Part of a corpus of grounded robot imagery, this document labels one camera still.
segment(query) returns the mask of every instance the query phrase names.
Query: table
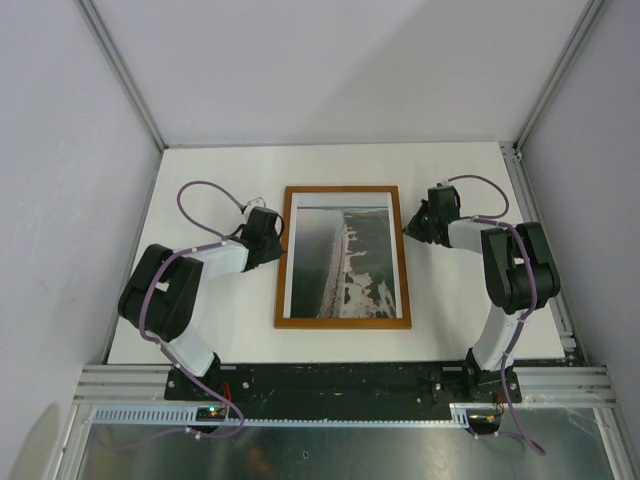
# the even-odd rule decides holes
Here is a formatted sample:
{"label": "table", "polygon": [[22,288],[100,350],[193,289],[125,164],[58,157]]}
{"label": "table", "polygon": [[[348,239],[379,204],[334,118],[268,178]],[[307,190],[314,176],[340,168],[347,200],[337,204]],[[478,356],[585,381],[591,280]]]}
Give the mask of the table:
{"label": "table", "polygon": [[[403,224],[426,189],[454,175],[475,173],[506,191],[506,221],[522,216],[495,142],[367,144],[169,149],[164,153],[137,250],[160,243],[184,248],[214,241],[176,207],[179,188],[191,180],[219,183],[241,202],[257,196],[282,210],[287,185],[398,185]],[[462,214],[502,209],[484,183],[456,182]],[[214,189],[193,187],[187,211],[223,232],[242,222],[237,208]],[[463,359],[480,336],[490,300],[479,255],[420,244],[405,237],[413,328],[411,330],[281,330],[273,327],[277,262],[200,287],[192,323],[225,363],[439,361]],[[564,352],[551,310],[536,312],[516,347],[519,359],[561,358]],[[168,363],[119,319],[110,364]]]}

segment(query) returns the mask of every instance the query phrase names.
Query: framed picture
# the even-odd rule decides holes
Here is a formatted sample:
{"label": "framed picture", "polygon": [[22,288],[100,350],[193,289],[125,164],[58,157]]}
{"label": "framed picture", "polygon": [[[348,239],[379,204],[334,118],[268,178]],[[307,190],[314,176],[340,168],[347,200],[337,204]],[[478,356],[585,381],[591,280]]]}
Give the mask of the framed picture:
{"label": "framed picture", "polygon": [[398,187],[287,187],[276,328],[407,329]]}

